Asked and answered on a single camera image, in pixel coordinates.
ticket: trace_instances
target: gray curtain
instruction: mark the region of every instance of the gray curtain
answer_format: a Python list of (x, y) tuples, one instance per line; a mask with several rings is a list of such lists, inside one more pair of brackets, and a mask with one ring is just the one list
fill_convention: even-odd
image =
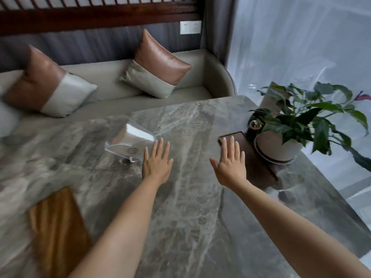
[(207, 48), (221, 63), (228, 57), (237, 0), (206, 0), (201, 48)]
[(200, 48), (201, 35), (180, 35), (179, 22), (14, 35), (0, 37), (0, 72), (24, 69), (29, 44), (59, 65), (133, 58), (143, 28), (172, 53)]

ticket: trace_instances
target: white plant pot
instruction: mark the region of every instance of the white plant pot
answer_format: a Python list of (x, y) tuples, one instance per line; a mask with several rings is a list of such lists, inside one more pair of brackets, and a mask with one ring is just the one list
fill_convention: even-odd
[(272, 163), (286, 164), (295, 159), (303, 145), (294, 139), (282, 144), (282, 135), (265, 131), (255, 138), (257, 151)]

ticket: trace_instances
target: forearm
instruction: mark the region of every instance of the forearm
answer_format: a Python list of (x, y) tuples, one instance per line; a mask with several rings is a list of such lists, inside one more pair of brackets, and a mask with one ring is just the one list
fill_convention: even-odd
[(123, 203), (94, 248), (70, 278), (134, 277), (151, 220), (158, 185), (144, 180)]
[(247, 181), (233, 187), (302, 278), (371, 277), (355, 255), (279, 201)]

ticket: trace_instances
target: potted plant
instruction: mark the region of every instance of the potted plant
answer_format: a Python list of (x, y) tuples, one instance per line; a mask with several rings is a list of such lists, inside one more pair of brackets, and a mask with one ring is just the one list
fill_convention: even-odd
[[(317, 82), (314, 90), (302, 90), (293, 84), (289, 86), (264, 87), (267, 92), (260, 92), (263, 96), (278, 98), (276, 105), (281, 108), (278, 116), (273, 117), (266, 108), (251, 110), (254, 117), (259, 119), (264, 127), (255, 139), (260, 153), (273, 162), (288, 163), (295, 158), (308, 141), (313, 142), (313, 151), (331, 155), (331, 143), (341, 145), (346, 151), (353, 154), (356, 163), (371, 172), (371, 159), (363, 157), (354, 148), (350, 137), (338, 131), (327, 118), (338, 113), (347, 113), (360, 123), (368, 135), (366, 116), (355, 110), (354, 102), (371, 100), (368, 94), (359, 93), (354, 99), (353, 92), (342, 85), (322, 84)], [(284, 90), (291, 95), (286, 99), (278, 90)], [(324, 95), (341, 91), (345, 100), (342, 103), (325, 101)]]

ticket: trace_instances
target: pink flower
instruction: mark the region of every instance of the pink flower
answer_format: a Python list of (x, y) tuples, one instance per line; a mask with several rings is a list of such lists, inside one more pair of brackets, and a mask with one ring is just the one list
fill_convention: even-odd
[(368, 99), (368, 100), (371, 100), (371, 95), (369, 94), (363, 94), (361, 95), (361, 93), (363, 93), (363, 91), (361, 91), (356, 97), (354, 100), (365, 100), (365, 99)]

